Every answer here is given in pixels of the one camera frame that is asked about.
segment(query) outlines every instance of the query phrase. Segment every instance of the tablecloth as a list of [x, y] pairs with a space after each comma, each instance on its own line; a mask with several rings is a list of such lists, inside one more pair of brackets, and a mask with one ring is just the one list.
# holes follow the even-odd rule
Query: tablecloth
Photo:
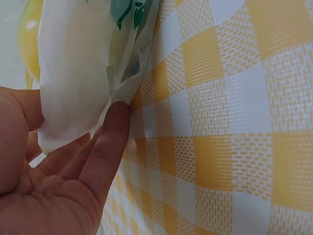
[[313, 234], [313, 0], [161, 0], [106, 234]]

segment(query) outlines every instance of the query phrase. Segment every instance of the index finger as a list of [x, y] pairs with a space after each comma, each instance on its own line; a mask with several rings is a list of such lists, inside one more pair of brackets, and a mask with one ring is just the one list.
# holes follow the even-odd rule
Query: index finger
[[78, 178], [102, 207], [122, 159], [129, 129], [129, 106], [123, 102], [114, 103], [107, 112], [97, 142]]

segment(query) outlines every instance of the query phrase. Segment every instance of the white square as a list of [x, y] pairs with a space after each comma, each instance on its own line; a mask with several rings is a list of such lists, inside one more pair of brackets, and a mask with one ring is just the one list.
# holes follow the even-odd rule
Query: white square
[[273, 204], [268, 235], [312, 234], [312, 213]]
[[138, 207], [135, 208], [135, 215], [136, 215], [135, 221], [137, 225], [141, 227], [142, 229], [144, 229], [145, 221], [143, 219], [143, 212]]
[[124, 195], [122, 195], [122, 198], [123, 198], [123, 205], [124, 205], [123, 209], [127, 215], [130, 215], [131, 214], [131, 211], [130, 211], [131, 202]]
[[177, 10], [174, 10], [161, 25], [165, 58], [181, 45]]
[[252, 194], [233, 193], [233, 234], [268, 234], [271, 202]]
[[149, 174], [150, 194], [162, 202], [163, 196], [162, 196], [161, 172], [159, 170], [148, 168], [148, 174]]
[[230, 134], [270, 133], [268, 87], [262, 62], [224, 80], [231, 115]]
[[127, 228], [126, 235], [134, 235], [134, 234], [129, 228]]
[[136, 163], [129, 162], [131, 167], [132, 184], [137, 188], [140, 188], [138, 165]]
[[210, 0], [213, 25], [229, 20], [245, 4], [245, 0]]
[[177, 212], [189, 222], [196, 223], [196, 185], [176, 178]]
[[174, 136], [192, 136], [187, 89], [170, 96], [170, 103]]
[[156, 222], [153, 222], [153, 231], [155, 235], [166, 235], [164, 228]]
[[154, 104], [143, 107], [145, 137], [157, 137], [157, 117]]

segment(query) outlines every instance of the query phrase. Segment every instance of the yellow gingham tablecloth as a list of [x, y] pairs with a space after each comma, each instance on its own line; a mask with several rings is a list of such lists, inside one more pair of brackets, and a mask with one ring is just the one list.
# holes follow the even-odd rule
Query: yellow gingham tablecloth
[[161, 0], [106, 234], [313, 234], [313, 0]]

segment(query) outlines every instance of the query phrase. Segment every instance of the finger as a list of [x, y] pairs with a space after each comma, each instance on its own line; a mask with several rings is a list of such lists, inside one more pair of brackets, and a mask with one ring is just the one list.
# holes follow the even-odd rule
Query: finger
[[62, 177], [66, 180], [77, 180], [84, 165], [96, 144], [96, 141], [99, 137], [99, 133], [101, 131], [100, 127], [94, 136], [92, 137], [91, 141], [82, 149], [80, 150], [76, 156], [69, 162], [69, 164], [65, 167], [62, 172]]
[[39, 129], [44, 121], [41, 110], [40, 90], [12, 90], [6, 88], [7, 92], [15, 97], [20, 104], [29, 131]]
[[30, 163], [36, 157], [42, 153], [39, 144], [38, 144], [38, 132], [33, 131], [29, 132], [27, 140], [27, 149], [26, 149], [26, 161]]
[[0, 195], [20, 183], [28, 131], [38, 129], [43, 120], [39, 91], [0, 87]]
[[80, 151], [90, 140], [90, 134], [69, 143], [51, 153], [36, 166], [45, 177], [59, 175], [69, 161]]
[[104, 206], [120, 164], [130, 129], [130, 108], [114, 103], [107, 112], [102, 130], [78, 178]]

